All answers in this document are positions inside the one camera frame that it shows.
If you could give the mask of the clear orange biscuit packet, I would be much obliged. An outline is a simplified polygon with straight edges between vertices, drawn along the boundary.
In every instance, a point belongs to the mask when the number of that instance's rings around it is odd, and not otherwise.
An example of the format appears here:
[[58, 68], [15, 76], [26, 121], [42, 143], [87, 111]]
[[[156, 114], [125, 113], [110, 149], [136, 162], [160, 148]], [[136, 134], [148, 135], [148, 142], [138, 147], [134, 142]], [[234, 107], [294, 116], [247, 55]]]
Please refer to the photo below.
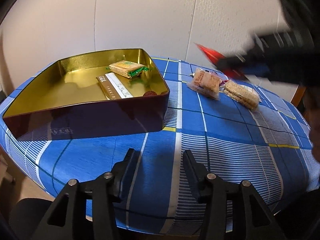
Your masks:
[[193, 79], [187, 83], [187, 86], [203, 96], [219, 100], [221, 82], [222, 79], [214, 72], [197, 68]]

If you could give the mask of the red date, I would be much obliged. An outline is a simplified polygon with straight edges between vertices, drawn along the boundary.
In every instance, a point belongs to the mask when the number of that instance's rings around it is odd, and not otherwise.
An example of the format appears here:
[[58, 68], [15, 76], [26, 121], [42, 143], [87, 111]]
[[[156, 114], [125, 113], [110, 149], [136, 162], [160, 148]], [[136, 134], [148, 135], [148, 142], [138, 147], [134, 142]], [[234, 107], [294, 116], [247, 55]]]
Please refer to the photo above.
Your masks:
[[143, 96], [154, 96], [154, 95], [157, 95], [157, 93], [152, 90], [147, 91], [143, 94]]

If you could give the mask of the long brown white snack bar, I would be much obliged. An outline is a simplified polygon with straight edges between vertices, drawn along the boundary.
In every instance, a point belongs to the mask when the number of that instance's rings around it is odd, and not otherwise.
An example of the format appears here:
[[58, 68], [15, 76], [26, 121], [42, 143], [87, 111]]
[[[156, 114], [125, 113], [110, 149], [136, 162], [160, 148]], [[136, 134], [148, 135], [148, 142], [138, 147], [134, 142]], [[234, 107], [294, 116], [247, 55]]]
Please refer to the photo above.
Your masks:
[[96, 77], [98, 84], [108, 100], [133, 98], [133, 95], [121, 83], [114, 73]]

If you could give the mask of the green cracker packet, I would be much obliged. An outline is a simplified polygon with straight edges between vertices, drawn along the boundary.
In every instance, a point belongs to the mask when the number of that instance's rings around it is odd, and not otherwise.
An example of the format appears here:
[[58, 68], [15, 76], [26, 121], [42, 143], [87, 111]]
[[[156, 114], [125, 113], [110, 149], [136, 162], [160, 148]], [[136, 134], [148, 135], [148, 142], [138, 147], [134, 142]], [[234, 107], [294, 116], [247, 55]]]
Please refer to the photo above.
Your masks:
[[142, 72], [147, 72], [149, 70], [149, 68], [143, 64], [126, 60], [112, 63], [107, 69], [128, 79], [137, 77], [142, 74]]

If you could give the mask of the wooden door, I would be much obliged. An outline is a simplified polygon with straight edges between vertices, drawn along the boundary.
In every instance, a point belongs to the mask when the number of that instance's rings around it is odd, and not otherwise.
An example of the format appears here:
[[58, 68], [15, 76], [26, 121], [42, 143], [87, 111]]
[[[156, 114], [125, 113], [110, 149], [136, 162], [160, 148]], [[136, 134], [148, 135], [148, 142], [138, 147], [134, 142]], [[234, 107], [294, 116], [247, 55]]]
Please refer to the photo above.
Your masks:
[[297, 107], [303, 99], [306, 88], [302, 85], [299, 85], [291, 99], [291, 103]]

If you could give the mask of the blue plaid tablecloth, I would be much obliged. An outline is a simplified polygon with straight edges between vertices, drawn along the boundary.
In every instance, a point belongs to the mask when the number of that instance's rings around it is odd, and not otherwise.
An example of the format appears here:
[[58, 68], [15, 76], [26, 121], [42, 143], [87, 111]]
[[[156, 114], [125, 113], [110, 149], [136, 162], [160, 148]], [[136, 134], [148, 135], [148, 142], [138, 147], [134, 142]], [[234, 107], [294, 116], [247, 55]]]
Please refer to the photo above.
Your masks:
[[1, 146], [22, 171], [52, 196], [72, 178], [88, 181], [140, 152], [129, 198], [116, 205], [117, 226], [162, 235], [191, 236], [200, 230], [205, 207], [191, 195], [182, 153], [220, 178], [247, 179], [270, 209], [297, 191], [319, 187], [319, 163], [311, 153], [310, 128], [294, 105], [255, 86], [256, 111], [221, 94], [211, 100], [188, 88], [196, 66], [156, 59], [170, 88], [164, 129], [116, 137], [17, 141], [1, 124]]

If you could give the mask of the rice cracker packet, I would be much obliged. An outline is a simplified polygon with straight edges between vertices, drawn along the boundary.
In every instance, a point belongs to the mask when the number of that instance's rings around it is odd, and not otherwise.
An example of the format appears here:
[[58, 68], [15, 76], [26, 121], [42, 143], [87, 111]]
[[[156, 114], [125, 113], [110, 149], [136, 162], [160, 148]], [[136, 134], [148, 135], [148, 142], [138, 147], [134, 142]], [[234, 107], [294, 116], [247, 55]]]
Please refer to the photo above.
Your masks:
[[255, 89], [251, 87], [239, 85], [232, 80], [228, 80], [223, 85], [222, 91], [247, 109], [255, 110], [259, 105], [260, 96]]

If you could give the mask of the red snack packet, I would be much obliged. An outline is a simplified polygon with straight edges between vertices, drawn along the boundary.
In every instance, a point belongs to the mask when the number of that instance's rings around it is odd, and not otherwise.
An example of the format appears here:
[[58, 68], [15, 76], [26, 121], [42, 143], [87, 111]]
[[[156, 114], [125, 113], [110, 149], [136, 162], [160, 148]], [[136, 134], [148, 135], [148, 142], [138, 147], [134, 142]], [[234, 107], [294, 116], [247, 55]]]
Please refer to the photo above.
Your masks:
[[240, 70], [240, 67], [245, 62], [244, 58], [240, 55], [223, 56], [218, 51], [207, 48], [203, 45], [196, 43], [197, 48], [204, 53], [207, 59], [228, 78], [234, 80], [248, 81], [248, 78]]

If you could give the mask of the gold tin box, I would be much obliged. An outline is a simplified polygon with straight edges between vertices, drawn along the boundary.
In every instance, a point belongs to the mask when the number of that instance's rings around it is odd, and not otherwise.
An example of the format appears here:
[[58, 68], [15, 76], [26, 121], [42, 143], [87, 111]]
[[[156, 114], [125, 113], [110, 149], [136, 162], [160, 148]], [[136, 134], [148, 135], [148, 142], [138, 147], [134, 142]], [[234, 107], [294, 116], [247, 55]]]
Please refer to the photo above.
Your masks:
[[[96, 77], [119, 61], [149, 68], [128, 79], [115, 73], [133, 98], [108, 100]], [[143, 96], [147, 91], [157, 95]], [[2, 119], [19, 141], [66, 140], [160, 131], [170, 90], [142, 49], [102, 50], [54, 62], [21, 87]]]

